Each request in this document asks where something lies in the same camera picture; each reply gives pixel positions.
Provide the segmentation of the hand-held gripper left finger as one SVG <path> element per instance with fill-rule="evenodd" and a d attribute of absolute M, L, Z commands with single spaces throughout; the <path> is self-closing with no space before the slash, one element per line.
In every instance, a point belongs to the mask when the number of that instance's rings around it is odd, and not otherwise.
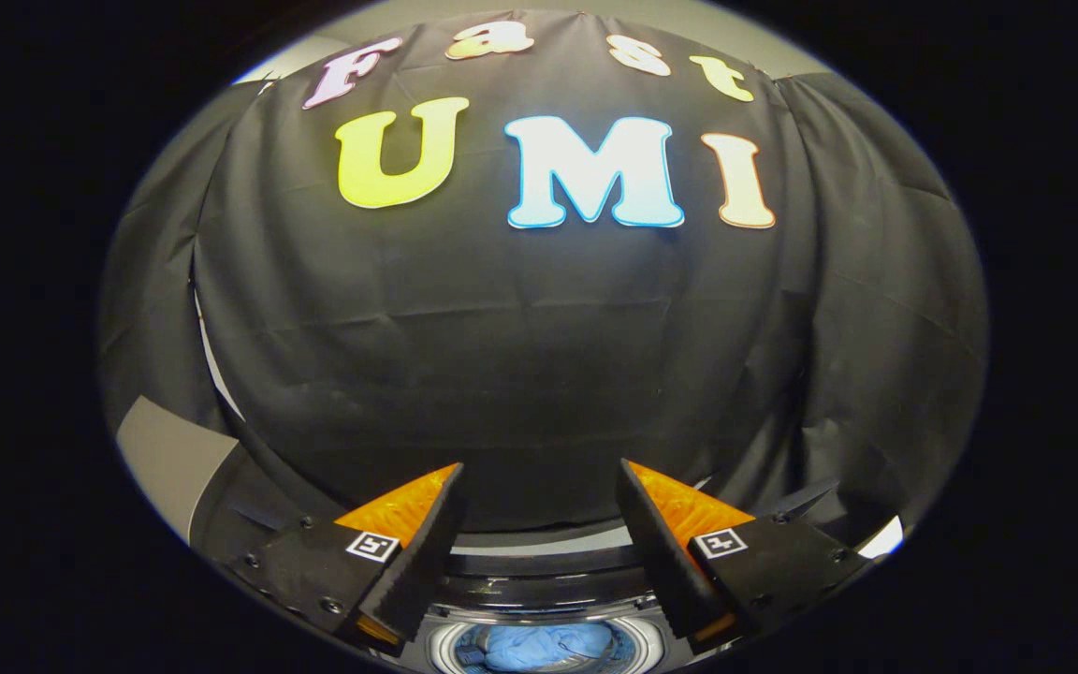
<path fill-rule="evenodd" d="M 415 639 L 466 513 L 465 465 L 355 511 L 310 518 L 226 562 L 229 575 L 329 638 L 384 655 Z"/>

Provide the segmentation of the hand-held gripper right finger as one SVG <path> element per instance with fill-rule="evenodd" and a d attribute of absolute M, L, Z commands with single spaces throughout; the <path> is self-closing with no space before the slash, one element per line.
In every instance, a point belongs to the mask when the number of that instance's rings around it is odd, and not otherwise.
<path fill-rule="evenodd" d="M 634 554 L 673 635 L 697 655 L 773 635 L 872 570 L 871 558 L 808 521 L 830 491 L 798 491 L 750 515 L 626 458 L 616 478 Z"/>

